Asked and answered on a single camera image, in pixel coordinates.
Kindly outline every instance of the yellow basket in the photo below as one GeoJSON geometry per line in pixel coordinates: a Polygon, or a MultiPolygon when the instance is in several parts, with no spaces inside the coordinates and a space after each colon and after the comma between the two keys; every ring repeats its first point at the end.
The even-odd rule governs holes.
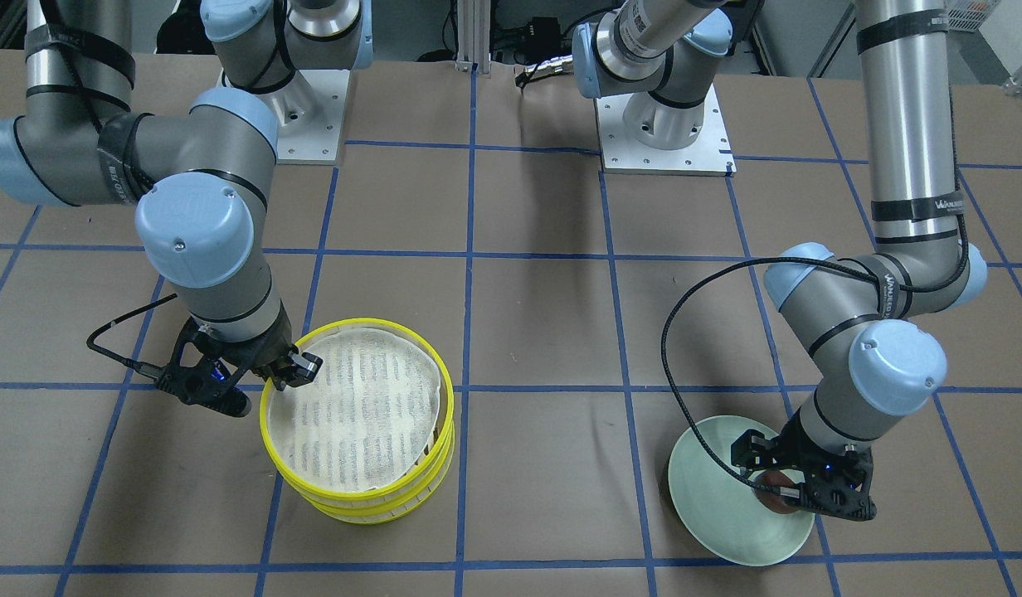
{"type": "Polygon", "coordinates": [[[444,364],[442,357],[430,347],[420,335],[407,327],[380,318],[350,318],[325,325],[310,332],[296,342],[297,348],[307,351],[311,345],[322,339],[322,337],[333,335],[338,331],[356,328],[381,329],[402,339],[409,340],[434,360],[439,371],[442,371],[442,407],[438,411],[438,420],[434,425],[434,433],[430,438],[427,449],[416,461],[415,465],[405,472],[398,480],[385,487],[376,488],[370,491],[357,493],[342,493],[330,491],[317,487],[304,480],[296,472],[288,467],[279,453],[275,449],[271,440],[268,427],[268,417],[271,407],[271,395],[275,393],[275,385],[269,380],[264,386],[261,396],[261,439],[264,440],[265,449],[275,468],[279,469],[286,483],[294,488],[311,505],[317,507],[320,512],[339,520],[353,522],[353,524],[378,524],[393,520],[412,512],[419,507],[432,493],[442,485],[442,480],[451,465],[452,456],[455,451],[455,424],[453,423],[453,411],[455,398],[453,397],[452,377],[448,374],[448,368],[444,364]]]}

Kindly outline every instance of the round plate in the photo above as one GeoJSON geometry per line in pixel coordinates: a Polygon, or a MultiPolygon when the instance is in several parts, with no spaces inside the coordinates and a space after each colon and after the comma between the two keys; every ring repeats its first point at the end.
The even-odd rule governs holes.
{"type": "MultiPolygon", "coordinates": [[[[697,423],[713,451],[731,464],[732,443],[747,429],[765,438],[777,432],[742,416],[721,415],[697,423]]],[[[796,484],[798,471],[784,471],[796,484]]],[[[777,514],[755,498],[753,490],[734,479],[711,460],[689,429],[678,440],[669,457],[669,494],[681,521],[699,543],[721,558],[745,566],[783,562],[806,543],[814,529],[814,514],[798,511],[777,514]]]]}

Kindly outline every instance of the white mounting plate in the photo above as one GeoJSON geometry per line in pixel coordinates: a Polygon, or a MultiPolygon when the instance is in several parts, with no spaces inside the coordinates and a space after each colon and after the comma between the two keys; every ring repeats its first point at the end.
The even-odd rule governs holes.
{"type": "Polygon", "coordinates": [[[702,131],[690,146],[680,150],[659,150],[637,141],[625,131],[621,112],[630,94],[596,99],[599,144],[603,150],[603,170],[614,174],[685,174],[695,177],[726,177],[736,173],[725,119],[716,102],[713,86],[707,92],[707,119],[702,131]]]}
{"type": "Polygon", "coordinates": [[[322,107],[279,127],[279,164],[337,166],[344,144],[349,71],[301,71],[322,107]]]}

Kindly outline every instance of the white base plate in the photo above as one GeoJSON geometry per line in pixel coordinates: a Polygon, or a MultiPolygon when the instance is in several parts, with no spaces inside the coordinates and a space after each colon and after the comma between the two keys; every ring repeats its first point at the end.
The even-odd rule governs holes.
{"type": "Polygon", "coordinates": [[[337,166],[344,139],[349,71],[301,71],[322,110],[279,128],[279,164],[337,166]]]}
{"type": "Polygon", "coordinates": [[[690,146],[680,150],[659,150],[646,146],[625,131],[621,112],[632,95],[596,99],[599,144],[603,170],[614,174],[687,174],[696,177],[731,177],[736,173],[725,119],[716,102],[713,86],[707,92],[707,120],[690,146]]]}
{"type": "MultiPolygon", "coordinates": [[[[747,429],[765,438],[777,432],[742,416],[721,415],[697,423],[711,450],[731,464],[732,443],[747,429]]],[[[784,471],[796,484],[802,472],[784,471]]],[[[681,521],[692,535],[721,558],[745,566],[769,566],[787,560],[806,543],[814,514],[777,514],[754,496],[754,491],[711,460],[689,429],[669,457],[669,495],[681,521]]]]}

